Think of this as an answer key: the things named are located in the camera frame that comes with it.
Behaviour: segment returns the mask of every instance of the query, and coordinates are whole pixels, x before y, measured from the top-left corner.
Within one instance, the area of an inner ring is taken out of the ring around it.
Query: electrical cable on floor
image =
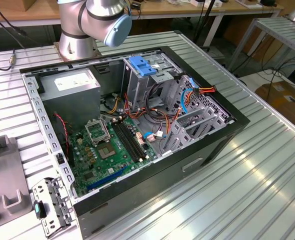
[[[25,49],[22,43],[11,33],[7,28],[0,22],[0,26],[21,46],[21,48]]]
[[[9,66],[7,68],[0,68],[0,71],[8,71],[16,64],[16,51],[13,49],[12,56],[9,58]]]
[[[42,46],[42,44],[36,40],[34,40],[33,38],[31,38],[26,31],[24,31],[23,29],[21,29],[20,27],[14,26],[12,23],[9,22],[9,20],[3,15],[3,13],[0,11],[0,16],[4,19],[4,21],[14,30],[16,31],[20,36],[25,37],[27,39],[29,39],[30,41]]]
[[[256,47],[256,49],[249,55],[249,56],[247,56],[247,58],[239,65],[239,66],[237,66],[234,70],[232,70],[231,71],[231,73],[233,74],[236,70],[238,70],[240,67],[242,67],[242,65],[243,64],[245,64],[246,63],[246,61],[247,60],[249,60],[252,56],[254,56],[254,54],[257,52],[257,51],[259,51],[259,50],[261,50],[264,46],[265,46],[265,44],[263,44],[263,40],[259,43],[259,45],[257,45],[257,47]]]
[[[294,57],[292,57],[292,58],[290,58],[290,59],[288,59],[288,60],[286,60],[284,63],[282,63],[282,65],[274,72],[274,74],[273,74],[273,77],[272,77],[272,79],[271,79],[271,81],[270,81],[270,84],[269,84],[269,86],[268,86],[268,92],[267,92],[267,96],[266,96],[266,102],[268,103],[268,101],[269,101],[269,96],[270,96],[270,92],[271,92],[271,87],[272,87],[272,83],[273,83],[273,79],[274,79],[274,77],[276,76],[276,74],[277,74],[277,72],[285,65],[285,64],[287,64],[288,62],[290,62],[290,61],[292,61],[292,60],[294,60],[295,59],[295,56]]]

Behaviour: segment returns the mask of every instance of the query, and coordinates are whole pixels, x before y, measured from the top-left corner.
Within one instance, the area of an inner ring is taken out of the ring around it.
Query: blue tab
[[[193,81],[193,78],[192,77],[189,78],[189,81],[192,84],[192,87],[193,88],[199,88],[199,86]]]
[[[139,71],[142,77],[156,74],[157,71],[150,66],[149,62],[141,56],[131,56],[128,58],[129,62]]]

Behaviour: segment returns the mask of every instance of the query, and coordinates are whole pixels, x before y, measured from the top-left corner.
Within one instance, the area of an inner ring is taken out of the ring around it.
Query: aluminum extrusion table
[[[295,126],[244,87],[182,34],[130,36],[103,55],[170,46],[249,119],[219,156],[170,189],[96,233],[92,239],[294,239]],[[61,61],[53,46],[18,50],[16,66],[0,72],[0,135],[16,137],[29,189],[54,177],[19,74]],[[0,67],[10,51],[0,52]],[[45,239],[35,213],[0,226],[0,240]],[[77,225],[54,237],[80,239]]]
[[[285,60],[285,56],[290,52],[291,49],[295,51],[295,22],[292,22],[286,17],[257,18],[252,21],[242,40],[235,49],[231,58],[231,62],[229,63],[229,66],[227,68],[229,71],[232,69],[240,52],[243,50],[245,44],[247,43],[255,28],[259,28],[262,30],[262,33],[260,37],[258,37],[258,40],[261,41],[264,35],[268,34],[287,46],[284,54],[280,57],[280,61],[277,64],[278,66],[282,64],[282,62]],[[248,53],[249,55],[256,49],[260,41],[256,41],[254,43],[253,47]]]

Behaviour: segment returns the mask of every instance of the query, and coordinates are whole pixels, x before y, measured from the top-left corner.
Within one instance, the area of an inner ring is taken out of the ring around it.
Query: wooden table
[[[223,3],[221,7],[212,9],[210,16],[215,16],[215,20],[205,40],[204,46],[209,46],[212,39],[225,15],[249,15],[249,14],[272,14],[276,17],[283,9],[282,6],[249,9],[235,0],[229,0]],[[59,5],[55,0],[37,0],[26,12],[14,11],[10,9],[0,9],[4,16],[15,26],[44,26],[61,24]],[[161,2],[146,1],[141,5],[140,19],[163,19],[163,18],[183,18],[183,17],[199,17],[202,7],[193,6],[190,3],[182,3],[181,5],[172,5],[166,0]],[[139,12],[132,10],[132,18],[138,19]],[[0,21],[7,26],[6,22],[0,17]]]

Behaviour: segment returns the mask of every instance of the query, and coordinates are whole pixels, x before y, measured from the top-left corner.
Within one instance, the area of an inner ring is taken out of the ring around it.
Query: power cable
[[[0,71],[8,71],[16,64],[16,51],[13,49],[12,56],[9,58],[9,66],[7,68],[0,68]]]
[[[21,48],[25,49],[22,43],[11,33],[7,28],[0,22],[0,26],[21,46]]]
[[[271,87],[272,87],[272,83],[273,83],[273,79],[274,79],[274,77],[276,76],[276,74],[277,74],[277,72],[285,65],[285,64],[287,64],[287,63],[289,63],[290,61],[292,61],[292,60],[294,60],[295,59],[295,56],[294,57],[292,57],[292,58],[290,58],[290,59],[288,59],[288,60],[286,60],[275,72],[274,72],[274,74],[273,74],[273,77],[272,77],[272,79],[271,79],[271,82],[270,82],[270,84],[269,84],[269,86],[268,86],[268,92],[267,92],[267,96],[266,96],[266,102],[268,103],[268,101],[269,101],[269,96],[270,96],[270,92],[271,92]]]
[[[202,18],[202,14],[203,14],[204,4],[205,4],[205,3],[206,3],[206,2],[205,2],[205,0],[204,0],[203,5],[202,5],[201,14],[199,15],[198,22],[197,22],[197,25],[196,25],[196,28],[195,28],[194,37],[196,37],[196,36],[197,36],[197,33],[198,33],[198,28],[199,28],[200,21],[201,21],[201,18]]]
[[[20,36],[29,39],[30,41],[38,44],[38,45],[42,45],[41,43],[39,43],[38,41],[34,40],[33,38],[31,38],[26,31],[24,31],[23,29],[21,29],[20,27],[14,26],[12,23],[9,22],[9,20],[3,15],[3,13],[0,11],[0,16],[4,19],[4,21],[14,30],[16,31]]]
[[[234,70],[232,70],[231,71],[231,73],[233,74],[236,70],[238,70],[240,67],[242,67],[242,65],[243,64],[245,64],[246,63],[246,61],[247,60],[249,60],[252,56],[254,56],[254,54],[258,51],[258,50],[261,50],[264,46],[265,46],[265,44],[263,45],[263,41],[261,41],[260,43],[259,43],[259,45],[256,47],[256,49],[249,55],[249,56],[247,56],[247,58],[239,65],[239,66],[237,66]]]

